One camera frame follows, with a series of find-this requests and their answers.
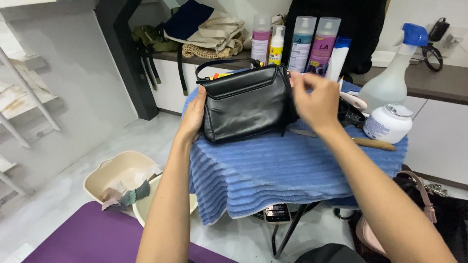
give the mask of handbag flap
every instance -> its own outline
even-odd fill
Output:
[[[218,100],[250,89],[271,85],[278,73],[276,65],[254,68],[203,83],[209,97]]]

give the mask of black door frame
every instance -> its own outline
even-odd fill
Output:
[[[100,0],[95,13],[138,117],[151,120],[159,111],[128,25],[141,1]]]

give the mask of purple mat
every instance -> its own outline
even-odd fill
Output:
[[[101,212],[98,202],[84,204],[42,242],[23,263],[135,262],[143,227],[120,212]],[[193,243],[195,263],[237,263]]]

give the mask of microfiber cloth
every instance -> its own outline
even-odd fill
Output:
[[[342,91],[357,86],[344,82]],[[198,88],[184,105],[195,98]],[[301,120],[294,128],[309,129]],[[348,126],[351,137],[367,138]],[[388,176],[395,177],[408,149],[405,136],[396,151],[361,149]],[[306,204],[352,196],[333,154],[318,138],[287,131],[264,133],[236,142],[214,145],[203,135],[190,150],[190,193],[197,195],[204,225],[216,223],[227,211],[233,219],[252,215],[273,204]]]

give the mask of smartphone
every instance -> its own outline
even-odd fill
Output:
[[[263,216],[270,224],[286,224],[291,221],[287,204],[270,205],[263,211]]]

